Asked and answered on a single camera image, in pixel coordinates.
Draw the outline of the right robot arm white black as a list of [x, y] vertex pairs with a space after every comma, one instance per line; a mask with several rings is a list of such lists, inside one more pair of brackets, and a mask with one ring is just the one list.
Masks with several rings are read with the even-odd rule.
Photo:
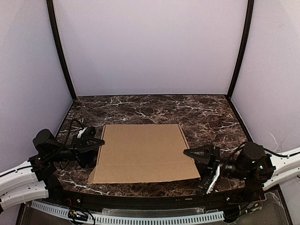
[[243, 180], [251, 192], [255, 188], [267, 190], [300, 174], [299, 148], [275, 153], [254, 142], [243, 142], [227, 157], [210, 144], [183, 153], [195, 161], [200, 175], [195, 192], [200, 196], [213, 193], [221, 177]]

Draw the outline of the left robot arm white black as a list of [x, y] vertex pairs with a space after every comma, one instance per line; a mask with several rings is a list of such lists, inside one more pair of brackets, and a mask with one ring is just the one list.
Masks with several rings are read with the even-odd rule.
[[37, 155], [0, 174], [0, 210], [37, 199], [61, 202], [63, 187], [55, 176], [55, 163], [76, 161], [85, 168], [91, 164], [104, 140], [95, 137], [94, 127], [74, 135], [70, 144], [59, 142], [49, 129], [33, 139]]

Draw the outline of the brown cardboard box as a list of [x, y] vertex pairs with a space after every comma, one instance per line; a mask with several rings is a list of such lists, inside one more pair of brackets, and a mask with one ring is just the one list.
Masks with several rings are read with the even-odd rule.
[[197, 179], [193, 159], [178, 124], [105, 125], [89, 184], [156, 183]]

